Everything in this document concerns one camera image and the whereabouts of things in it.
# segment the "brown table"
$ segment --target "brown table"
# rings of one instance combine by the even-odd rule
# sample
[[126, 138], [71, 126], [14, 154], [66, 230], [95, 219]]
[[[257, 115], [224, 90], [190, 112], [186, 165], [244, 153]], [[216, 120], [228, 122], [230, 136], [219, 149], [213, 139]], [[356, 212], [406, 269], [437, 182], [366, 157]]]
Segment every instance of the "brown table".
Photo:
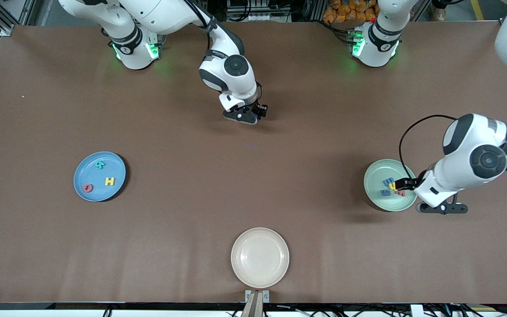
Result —
[[[362, 186], [421, 117], [507, 121], [496, 22], [410, 24], [378, 69], [317, 24], [228, 27], [264, 87], [257, 126], [221, 116], [198, 76], [196, 28], [138, 72], [98, 28], [19, 26], [2, 38], [0, 302], [240, 300], [231, 247], [257, 226], [290, 249], [272, 301], [507, 302], [507, 174], [459, 195], [464, 215], [381, 212]], [[448, 124], [408, 135], [415, 172], [442, 157]], [[72, 176], [103, 150], [126, 159], [129, 183], [89, 203]]]

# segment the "blue plate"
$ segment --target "blue plate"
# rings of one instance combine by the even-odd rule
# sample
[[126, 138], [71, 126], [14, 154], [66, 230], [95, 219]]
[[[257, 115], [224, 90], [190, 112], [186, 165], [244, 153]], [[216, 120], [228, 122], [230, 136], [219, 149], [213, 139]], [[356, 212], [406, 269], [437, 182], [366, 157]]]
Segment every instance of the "blue plate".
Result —
[[79, 163], [74, 174], [74, 189], [88, 201], [104, 201], [113, 197], [125, 182], [126, 167], [113, 152], [97, 152]]

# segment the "plate rim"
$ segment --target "plate rim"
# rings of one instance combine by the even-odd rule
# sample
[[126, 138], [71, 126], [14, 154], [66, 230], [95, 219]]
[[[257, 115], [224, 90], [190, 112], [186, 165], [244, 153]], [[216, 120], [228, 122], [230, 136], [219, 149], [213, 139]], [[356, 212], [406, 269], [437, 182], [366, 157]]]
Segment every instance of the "plate rim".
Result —
[[[416, 200], [417, 200], [417, 198], [418, 198], [418, 195], [417, 195], [416, 193], [414, 193], [414, 194], [415, 194], [415, 196], [414, 196], [414, 201], [412, 201], [412, 203], [410, 204], [410, 206], [408, 206], [407, 208], [404, 208], [404, 209], [400, 209], [400, 210], [398, 210], [398, 209], [389, 210], [389, 209], [383, 208], [383, 207], [379, 206], [377, 203], [375, 203], [375, 202], [371, 199], [371, 197], [370, 197], [370, 195], [369, 195], [369, 191], [367, 190], [367, 187], [365, 186], [365, 179], [367, 178], [367, 173], [369, 172], [369, 170], [371, 169], [371, 167], [372, 167], [374, 164], [377, 164], [378, 162], [381, 162], [381, 161], [392, 161], [392, 162], [396, 162], [396, 163], [401, 164], [401, 165], [403, 164], [402, 162], [397, 161], [397, 160], [393, 160], [392, 158], [390, 158], [390, 159], [389, 159], [389, 158], [386, 158], [386, 159], [385, 159], [385, 158], [382, 158], [382, 159], [380, 159], [380, 160], [377, 160], [377, 161], [375, 161], [375, 162], [371, 163], [371, 165], [369, 165], [369, 167], [365, 170], [365, 175], [364, 175], [364, 180], [363, 180], [363, 187], [364, 187], [364, 189], [365, 189], [365, 193], [367, 194], [367, 197], [369, 198], [369, 200], [370, 200], [370, 201], [371, 201], [371, 202], [372, 202], [375, 206], [379, 207], [380, 209], [382, 209], [382, 210], [386, 210], [386, 211], [390, 211], [390, 212], [400, 212], [400, 211], [404, 211], [404, 210], [406, 210], [406, 209], [408, 209], [408, 208], [412, 207], [412, 205], [414, 205], [414, 203], [416, 202]], [[416, 178], [416, 174], [414, 174], [414, 171], [412, 171], [412, 169], [410, 169], [410, 167], [408, 167], [408, 165], [404, 164], [404, 166], [406, 166], [406, 168], [408, 169], [408, 172], [410, 172], [410, 175], [412, 176], [412, 178]]]
[[[263, 285], [261, 285], [261, 284], [251, 285], [250, 283], [247, 283], [246, 281], [244, 281], [244, 279], [242, 279], [242, 277], [240, 277], [240, 275], [238, 274], [237, 263], [234, 260], [235, 259], [234, 255], [237, 254], [237, 252], [238, 252], [237, 243], [238, 243], [238, 241], [243, 239], [243, 237], [245, 235], [251, 234], [252, 231], [267, 231], [267, 232], [275, 235], [276, 238], [278, 238], [278, 240], [282, 241], [285, 246], [284, 255], [286, 257], [286, 263], [283, 266], [283, 273], [281, 273], [279, 275], [279, 278], [276, 279], [276, 281], [274, 283], [267, 283], [267, 284], [263, 284]], [[234, 271], [234, 275], [236, 275], [236, 277], [245, 285], [248, 285], [249, 287], [254, 287], [254, 288], [269, 288], [269, 287], [279, 283], [283, 279], [283, 277], [286, 275], [286, 273], [288, 271], [289, 264], [290, 264], [290, 252], [288, 249], [287, 241], [285, 241], [285, 239], [283, 239], [283, 237], [278, 232], [276, 232], [273, 229], [266, 228], [266, 227], [255, 227], [255, 228], [251, 228], [251, 229], [248, 229], [248, 230], [242, 232], [242, 234], [236, 238], [236, 240], [234, 241], [234, 244], [232, 245], [232, 251], [230, 253], [230, 257], [231, 257], [230, 260], [231, 260], [231, 264], [232, 264], [232, 270]]]
[[[113, 193], [111, 195], [111, 197], [108, 197], [108, 198], [105, 198], [105, 199], [101, 199], [101, 200], [87, 199], [87, 198], [85, 198], [85, 197], [82, 196], [82, 194], [79, 192], [79, 189], [76, 186], [76, 175], [78, 175], [79, 168], [82, 166], [83, 162], [85, 162], [90, 156], [93, 156], [93, 155], [102, 155], [102, 153], [110, 154], [110, 155], [114, 156], [115, 158], [117, 158], [119, 161], [121, 161], [122, 167], [123, 167], [123, 169], [125, 169], [125, 178], [122, 180], [122, 184], [118, 187], [117, 191], [115, 191], [115, 193]], [[105, 201], [107, 199], [111, 199], [112, 197], [114, 197], [114, 195], [116, 195], [121, 190], [121, 188], [125, 184], [125, 181], [126, 181], [126, 163], [125, 163], [125, 161], [122, 159], [122, 157], [120, 155], [118, 155], [117, 153], [111, 152], [111, 151], [99, 151], [99, 152], [91, 153], [88, 156], [86, 156], [83, 160], [81, 160], [81, 162], [79, 162], [78, 166], [76, 167], [76, 170], [74, 171], [74, 177], [72, 179], [72, 183], [73, 183], [73, 186], [74, 186], [74, 190], [76, 191], [76, 194], [81, 199], [86, 200], [86, 201], [90, 201], [91, 203], [98, 203], [100, 201]]]

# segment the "shoe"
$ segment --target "shoe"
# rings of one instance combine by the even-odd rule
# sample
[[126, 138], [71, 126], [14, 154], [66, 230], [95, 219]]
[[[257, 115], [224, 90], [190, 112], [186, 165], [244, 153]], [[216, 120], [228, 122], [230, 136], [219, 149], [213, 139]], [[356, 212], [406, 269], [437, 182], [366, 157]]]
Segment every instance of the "shoe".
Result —
[[436, 8], [433, 4], [429, 6], [430, 21], [445, 21], [445, 9]]

